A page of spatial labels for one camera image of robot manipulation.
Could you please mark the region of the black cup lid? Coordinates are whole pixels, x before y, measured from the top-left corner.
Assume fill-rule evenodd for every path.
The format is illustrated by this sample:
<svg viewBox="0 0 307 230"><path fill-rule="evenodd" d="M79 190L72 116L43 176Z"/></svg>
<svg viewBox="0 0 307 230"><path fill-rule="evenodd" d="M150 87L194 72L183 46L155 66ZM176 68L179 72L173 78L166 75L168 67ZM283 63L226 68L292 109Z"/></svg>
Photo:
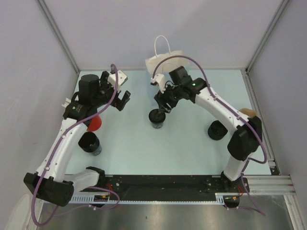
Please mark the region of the black cup lid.
<svg viewBox="0 0 307 230"><path fill-rule="evenodd" d="M166 119L165 113L159 111L159 109L153 109L149 113L149 120L152 123L158 124L163 123Z"/></svg>

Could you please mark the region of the single black coffee cup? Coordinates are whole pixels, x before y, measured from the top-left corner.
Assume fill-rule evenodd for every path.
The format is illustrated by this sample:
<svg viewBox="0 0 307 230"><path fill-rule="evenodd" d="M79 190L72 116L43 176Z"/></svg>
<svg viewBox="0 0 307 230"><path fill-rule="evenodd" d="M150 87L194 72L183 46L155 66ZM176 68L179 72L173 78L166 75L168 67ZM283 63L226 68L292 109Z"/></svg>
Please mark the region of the single black coffee cup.
<svg viewBox="0 0 307 230"><path fill-rule="evenodd" d="M153 128L159 129L163 126L166 115L163 112L160 112L158 109L153 109L149 113L149 120Z"/></svg>

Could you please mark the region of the light blue paper bag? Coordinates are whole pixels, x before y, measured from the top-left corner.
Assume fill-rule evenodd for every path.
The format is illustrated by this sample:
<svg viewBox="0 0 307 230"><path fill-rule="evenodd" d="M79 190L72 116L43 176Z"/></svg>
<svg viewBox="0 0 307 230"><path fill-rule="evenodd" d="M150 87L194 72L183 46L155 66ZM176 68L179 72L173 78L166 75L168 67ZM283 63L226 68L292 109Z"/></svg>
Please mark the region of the light blue paper bag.
<svg viewBox="0 0 307 230"><path fill-rule="evenodd" d="M167 52L164 53L157 53L157 48L156 48L156 44L157 44L157 40L159 38L163 38L166 41L167 44ZM182 57L173 57L171 59L168 59L166 61L164 61L157 70L155 70L155 68L157 67L157 65L165 60L166 58L172 57L172 56L183 56L184 53L182 50L175 50L175 51L171 51L170 49L170 45L168 42L168 39L163 36L163 35L159 35L156 37L155 41L154 41L154 56L145 59L145 65L147 67L148 73L153 75L154 73L169 73L171 71L173 71L174 69L183 66L183 67L188 67L190 65L189 61L185 58Z"/></svg>

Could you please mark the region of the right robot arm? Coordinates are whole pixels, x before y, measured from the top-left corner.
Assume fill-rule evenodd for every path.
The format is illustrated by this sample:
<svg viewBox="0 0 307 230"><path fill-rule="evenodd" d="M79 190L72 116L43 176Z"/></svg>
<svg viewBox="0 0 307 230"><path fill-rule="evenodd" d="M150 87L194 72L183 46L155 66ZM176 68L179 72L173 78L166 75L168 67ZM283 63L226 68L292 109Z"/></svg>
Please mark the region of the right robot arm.
<svg viewBox="0 0 307 230"><path fill-rule="evenodd" d="M172 85L163 74L155 74L151 85L159 87L154 96L159 111L170 113L181 99L189 100L213 115L231 135L227 145L230 158L222 172L221 186L226 192L238 188L238 178L244 171L248 158L262 144L262 124L259 117L249 117L222 99L202 78L192 79L181 66L169 73Z"/></svg>

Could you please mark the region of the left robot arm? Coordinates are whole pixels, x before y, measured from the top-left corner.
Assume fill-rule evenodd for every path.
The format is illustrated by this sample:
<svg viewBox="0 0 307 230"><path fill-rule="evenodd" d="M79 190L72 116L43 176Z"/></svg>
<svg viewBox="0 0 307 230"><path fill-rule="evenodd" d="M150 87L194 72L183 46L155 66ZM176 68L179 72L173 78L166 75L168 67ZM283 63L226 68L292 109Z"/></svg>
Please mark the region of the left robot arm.
<svg viewBox="0 0 307 230"><path fill-rule="evenodd" d="M66 175L65 172L78 142L87 133L93 118L98 117L98 108L112 106L123 110L130 99L130 92L125 91L122 99L118 96L127 80L127 75L121 70L81 77L78 91L63 105L65 112L52 149L36 172L28 172L24 177L24 183L34 197L64 207L75 192L88 187L97 192L105 188L104 170L90 166L74 175Z"/></svg>

